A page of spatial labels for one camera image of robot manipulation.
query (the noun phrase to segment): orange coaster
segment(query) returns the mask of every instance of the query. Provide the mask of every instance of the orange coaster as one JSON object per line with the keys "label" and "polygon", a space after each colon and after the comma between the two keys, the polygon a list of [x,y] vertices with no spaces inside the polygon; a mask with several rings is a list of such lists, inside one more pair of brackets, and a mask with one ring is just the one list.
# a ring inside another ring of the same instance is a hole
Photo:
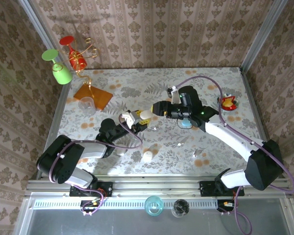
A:
{"label": "orange coaster", "polygon": [[104,107],[106,107],[106,105],[109,103],[113,95],[109,92],[105,92],[93,86],[91,86],[91,90],[92,92],[89,90],[88,85],[82,85],[82,87],[74,95],[74,98],[80,100],[84,97],[92,97],[96,108],[99,110],[103,110]]}

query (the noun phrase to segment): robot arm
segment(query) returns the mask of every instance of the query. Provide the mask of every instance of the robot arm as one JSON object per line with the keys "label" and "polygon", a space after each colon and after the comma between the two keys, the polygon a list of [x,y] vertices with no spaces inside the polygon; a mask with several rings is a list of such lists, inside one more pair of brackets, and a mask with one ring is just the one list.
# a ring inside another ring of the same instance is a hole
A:
{"label": "robot arm", "polygon": [[[247,162],[246,168],[227,169],[216,178],[216,185],[220,191],[245,185],[252,185],[258,190],[264,190],[283,173],[281,167],[261,149],[226,128],[220,121],[218,111],[209,106],[203,106],[197,91],[192,86],[182,87],[178,92],[174,88],[168,89],[168,95],[172,98],[172,102],[155,103],[152,107],[154,114],[173,119],[187,118],[194,127],[198,127],[232,147]],[[276,142],[249,138],[282,162],[280,149]]]}
{"label": "robot arm", "polygon": [[[150,120],[141,120],[139,118],[140,112],[127,111],[122,114],[125,119],[122,124],[127,125],[134,134],[144,131],[150,122]],[[101,143],[84,141],[72,144],[70,138],[60,135],[38,159],[37,168],[48,175],[57,155],[66,145],[70,144],[63,156],[57,161],[52,171],[52,179],[58,184],[67,183],[81,188],[89,188],[90,185],[97,183],[97,179],[93,174],[76,167],[78,161],[83,158],[107,158],[115,148],[103,143],[113,144],[114,141],[126,134],[128,131],[120,124],[116,125],[112,119],[107,118],[101,122],[99,134],[96,136],[96,140]]]}

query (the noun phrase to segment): floral tablecloth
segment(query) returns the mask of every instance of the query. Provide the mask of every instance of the floral tablecloth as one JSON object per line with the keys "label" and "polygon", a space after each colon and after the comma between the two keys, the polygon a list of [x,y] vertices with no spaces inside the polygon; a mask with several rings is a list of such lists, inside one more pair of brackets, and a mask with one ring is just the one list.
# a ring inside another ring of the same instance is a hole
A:
{"label": "floral tablecloth", "polygon": [[[146,110],[153,103],[168,100],[166,88],[177,85],[194,75],[206,75],[215,79],[225,93],[235,95],[239,107],[235,111],[223,111],[228,123],[250,135],[258,137],[258,129],[247,98],[242,76],[238,68],[191,68],[191,69],[129,69],[129,70],[86,70],[83,74],[91,76],[92,85],[111,92],[113,98],[106,108],[86,117],[73,98],[83,83],[83,79],[73,78],[63,112],[58,134],[77,140],[94,140],[100,123],[112,118],[116,123],[120,113],[126,110]],[[203,105],[217,108],[219,91],[212,82],[194,79],[192,85],[198,92]],[[176,120],[153,117],[148,129],[141,132],[143,146],[129,150],[120,157],[112,154],[106,159],[84,159],[78,164],[95,174],[148,174],[169,173],[187,175],[219,174],[230,167],[245,165],[243,158],[217,138],[197,128],[181,130]],[[127,135],[116,144],[135,146],[138,142]],[[154,153],[151,162],[144,162],[142,155],[150,150]]]}

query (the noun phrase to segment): clear glass cup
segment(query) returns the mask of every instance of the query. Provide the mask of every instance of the clear glass cup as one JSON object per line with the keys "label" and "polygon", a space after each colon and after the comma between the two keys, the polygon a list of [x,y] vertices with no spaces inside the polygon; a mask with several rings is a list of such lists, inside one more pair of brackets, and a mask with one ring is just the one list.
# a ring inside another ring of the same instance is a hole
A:
{"label": "clear glass cup", "polygon": [[96,112],[95,103],[93,98],[91,97],[83,97],[82,99],[80,99],[78,106],[87,116],[92,116]]}
{"label": "clear glass cup", "polygon": [[190,211],[190,204],[184,200],[184,199],[179,199],[177,200],[172,208],[172,214],[176,217],[176,218],[181,218],[185,215],[187,215],[187,213]]}
{"label": "clear glass cup", "polygon": [[152,215],[158,216],[163,211],[164,203],[160,197],[151,196],[145,201],[145,211]]}

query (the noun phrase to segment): damask wallpaper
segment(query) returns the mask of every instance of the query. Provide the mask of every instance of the damask wallpaper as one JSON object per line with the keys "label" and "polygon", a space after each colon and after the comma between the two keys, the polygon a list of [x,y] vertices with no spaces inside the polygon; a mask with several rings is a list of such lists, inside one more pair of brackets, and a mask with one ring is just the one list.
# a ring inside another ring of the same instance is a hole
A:
{"label": "damask wallpaper", "polygon": [[273,1],[31,2],[54,42],[74,35],[82,50],[92,37],[101,57],[88,68],[108,69],[239,67]]}
{"label": "damask wallpaper", "polygon": [[268,136],[294,176],[294,0],[289,0],[247,77]]}
{"label": "damask wallpaper", "polygon": [[11,234],[61,87],[17,1],[0,0],[0,235]]}

